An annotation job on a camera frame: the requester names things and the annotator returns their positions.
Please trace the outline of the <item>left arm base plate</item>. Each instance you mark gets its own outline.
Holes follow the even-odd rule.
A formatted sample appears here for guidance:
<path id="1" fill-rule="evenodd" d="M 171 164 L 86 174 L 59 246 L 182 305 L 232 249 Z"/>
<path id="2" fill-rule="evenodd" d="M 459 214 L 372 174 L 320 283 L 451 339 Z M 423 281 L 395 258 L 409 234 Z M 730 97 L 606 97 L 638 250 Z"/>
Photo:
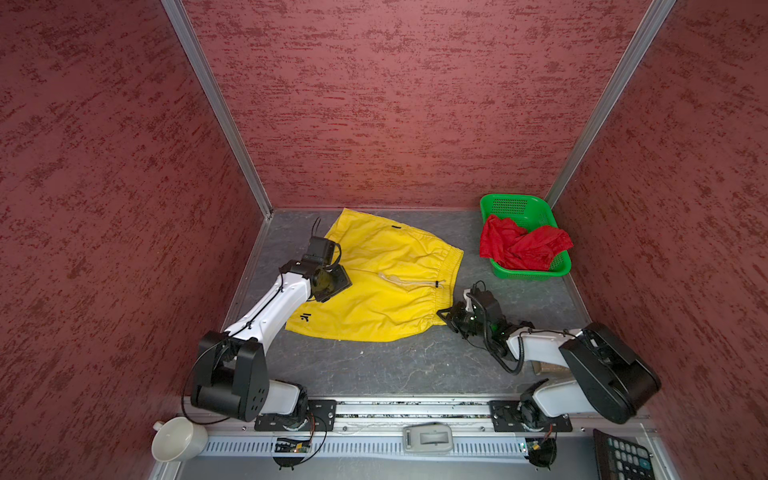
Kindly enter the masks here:
<path id="1" fill-rule="evenodd" d="M 332 431 L 338 402 L 329 399 L 309 399 L 290 415 L 260 415 L 254 422 L 257 432 L 311 432 Z"/>

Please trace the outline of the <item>yellow shorts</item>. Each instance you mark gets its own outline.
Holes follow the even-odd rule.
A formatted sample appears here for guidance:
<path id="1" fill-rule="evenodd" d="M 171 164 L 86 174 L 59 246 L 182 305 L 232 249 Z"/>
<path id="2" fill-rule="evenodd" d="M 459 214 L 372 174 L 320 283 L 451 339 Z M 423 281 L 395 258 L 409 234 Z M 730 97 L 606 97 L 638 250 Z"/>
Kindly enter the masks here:
<path id="1" fill-rule="evenodd" d="M 392 342 L 443 326 L 464 252 L 436 235 L 388 218 L 342 211 L 326 237 L 342 248 L 351 286 L 304 303 L 286 329 L 356 342 Z"/>

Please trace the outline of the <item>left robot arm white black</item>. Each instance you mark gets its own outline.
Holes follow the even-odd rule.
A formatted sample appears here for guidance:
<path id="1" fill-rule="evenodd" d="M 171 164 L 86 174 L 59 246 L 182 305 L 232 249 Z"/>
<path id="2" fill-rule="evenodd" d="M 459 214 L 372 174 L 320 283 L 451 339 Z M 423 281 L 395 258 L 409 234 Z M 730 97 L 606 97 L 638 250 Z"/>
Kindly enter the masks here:
<path id="1" fill-rule="evenodd" d="M 309 420 L 306 389 L 270 378 L 269 347 L 299 307 L 309 300 L 324 303 L 351 285 L 338 263 L 294 260 L 281 267 L 270 290 L 240 320 L 200 340 L 188 379 L 191 405 L 224 419 L 277 416 L 302 427 Z"/>

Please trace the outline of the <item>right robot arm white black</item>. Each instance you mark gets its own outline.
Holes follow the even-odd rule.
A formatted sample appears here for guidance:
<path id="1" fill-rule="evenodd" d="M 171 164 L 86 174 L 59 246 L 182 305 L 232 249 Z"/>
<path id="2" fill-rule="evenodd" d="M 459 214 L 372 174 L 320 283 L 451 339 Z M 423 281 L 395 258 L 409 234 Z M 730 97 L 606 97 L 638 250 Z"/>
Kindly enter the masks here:
<path id="1" fill-rule="evenodd" d="M 661 390 L 653 369 L 598 322 L 572 330 L 514 324 L 493 294 L 477 286 L 437 316 L 462 339 L 481 340 L 481 349 L 509 374 L 517 375 L 533 362 L 566 370 L 563 378 L 540 380 L 518 400 L 491 409 L 492 417 L 510 431 L 560 431 L 567 417 L 586 413 L 624 424 Z"/>

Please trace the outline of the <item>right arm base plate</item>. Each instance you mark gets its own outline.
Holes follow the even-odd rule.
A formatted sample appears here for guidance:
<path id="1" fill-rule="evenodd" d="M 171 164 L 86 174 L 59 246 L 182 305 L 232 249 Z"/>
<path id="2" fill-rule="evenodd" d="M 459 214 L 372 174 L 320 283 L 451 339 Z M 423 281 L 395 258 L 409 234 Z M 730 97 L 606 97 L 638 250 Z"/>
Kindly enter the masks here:
<path id="1" fill-rule="evenodd" d="M 572 432 L 567 415 L 549 417 L 532 400 L 492 400 L 488 402 L 495 432 L 558 433 Z"/>

